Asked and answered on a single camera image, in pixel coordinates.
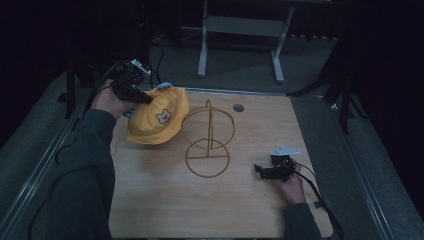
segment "hand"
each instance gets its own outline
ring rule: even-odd
[[[300,169],[301,166],[296,164],[296,172],[300,172]],[[271,182],[281,190],[289,205],[306,202],[305,193],[303,192],[302,178],[296,173],[293,173],[287,182],[279,179],[271,180]]]
[[[112,88],[108,87],[112,81],[112,79],[106,80],[105,84],[100,88],[104,89],[94,97],[91,108],[109,112],[115,119],[118,119],[128,109],[135,108],[137,104],[119,100]]]

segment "black controller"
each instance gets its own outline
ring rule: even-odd
[[[144,80],[144,74],[150,75],[137,60],[122,62],[113,66],[104,79],[113,79],[110,86],[119,100],[133,103],[150,104],[153,98],[137,89]]]
[[[294,173],[295,165],[289,155],[271,155],[272,168],[262,168],[255,166],[255,171],[259,173],[261,179],[281,179],[287,182]]]

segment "gold wire sculpture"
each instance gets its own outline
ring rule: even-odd
[[[214,121],[213,121],[213,112],[214,111],[216,111],[216,112],[221,112],[221,113],[223,113],[225,116],[227,116],[228,118],[229,118],[229,120],[231,121],[231,125],[232,125],[232,132],[231,132],[231,136],[229,137],[229,139],[226,141],[226,142],[224,142],[224,143],[222,143],[222,142],[220,142],[220,141],[218,141],[218,140],[216,140],[216,139],[214,139]],[[201,112],[209,112],[209,119],[208,119],[208,136],[207,136],[207,138],[201,138],[201,139],[198,139],[198,140],[196,140],[196,141],[192,141],[192,140],[190,140],[189,138],[188,138],[188,136],[186,135],[186,133],[185,133],[185,131],[184,131],[184,124],[185,124],[185,122],[186,122],[186,120],[188,119],[188,118],[190,118],[190,117],[192,117],[193,115],[195,115],[195,114],[198,114],[198,113],[201,113]],[[208,99],[207,101],[206,101],[206,106],[205,107],[199,107],[199,108],[195,108],[195,109],[193,109],[192,111],[190,111],[185,117],[184,117],[184,119],[183,119],[183,121],[182,121],[182,123],[181,123],[181,129],[182,129],[182,135],[184,136],[184,138],[190,143],[190,146],[187,148],[187,150],[186,150],[186,154],[185,154],[185,162],[186,162],[186,165],[187,165],[187,167],[188,167],[188,169],[192,172],[192,173],[194,173],[195,175],[197,175],[197,176],[199,176],[199,177],[203,177],[203,178],[213,178],[213,177],[217,177],[217,176],[219,176],[219,175],[221,175],[223,172],[225,172],[225,170],[227,170],[227,168],[228,168],[228,165],[230,164],[230,153],[228,152],[228,149],[227,149],[227,147],[226,147],[226,145],[233,139],[233,137],[234,137],[234,133],[235,133],[235,125],[234,125],[234,119],[233,119],[233,117],[229,114],[229,113],[227,113],[227,112],[225,112],[225,111],[223,111],[223,110],[221,110],[221,109],[218,109],[218,108],[215,108],[215,107],[212,107],[212,104],[211,104],[211,101]],[[199,145],[199,143],[200,142],[207,142],[207,146],[206,147],[204,147],[204,146],[201,146],[201,145]],[[195,146],[195,147],[197,147],[197,148],[200,148],[200,149],[205,149],[206,150],[206,156],[195,156],[195,157],[189,157],[188,156],[188,153],[190,152],[190,149],[193,147],[193,146]],[[212,155],[211,153],[210,153],[210,151],[211,150],[214,150],[214,149],[218,149],[218,148],[223,148],[224,150],[225,150],[225,152],[226,152],[226,154],[225,155]],[[198,172],[196,172],[191,166],[190,166],[190,163],[189,163],[189,159],[207,159],[207,158],[224,158],[224,157],[226,157],[227,158],[227,162],[226,162],[226,164],[225,164],[225,167],[224,167],[224,169],[222,169],[220,172],[218,172],[218,173],[216,173],[216,174],[212,174],[212,175],[205,175],[205,174],[200,174],[200,173],[198,173]]]

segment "yellow bucket hat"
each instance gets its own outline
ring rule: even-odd
[[[170,86],[146,93],[153,101],[140,104],[135,116],[128,120],[127,140],[141,144],[164,143],[180,131],[181,122],[189,112],[186,91]]]

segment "wooden table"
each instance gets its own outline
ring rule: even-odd
[[[190,143],[182,131],[193,140],[205,134],[207,121],[202,114],[187,120],[182,131],[161,145],[126,141],[127,119],[120,118],[111,144],[116,170],[109,221],[112,235],[132,238],[282,237],[282,209],[287,204],[275,186],[258,177],[253,165],[270,167],[270,151],[285,145],[300,149],[301,153],[292,157],[313,169],[290,99],[212,93],[188,93],[188,99],[190,109],[204,107],[209,99],[213,107],[234,118],[235,134],[226,145],[230,154],[228,168],[217,177],[202,178],[193,174],[185,163]],[[244,111],[234,111],[235,104],[243,105]],[[215,139],[225,141],[231,126],[224,114],[214,113]],[[211,174],[222,169],[225,161],[203,159],[192,164],[196,171]],[[301,172],[313,179],[305,168]],[[304,184],[307,202],[321,235],[328,237],[333,232],[328,215],[323,209],[315,208],[313,202],[317,199],[305,181]]]

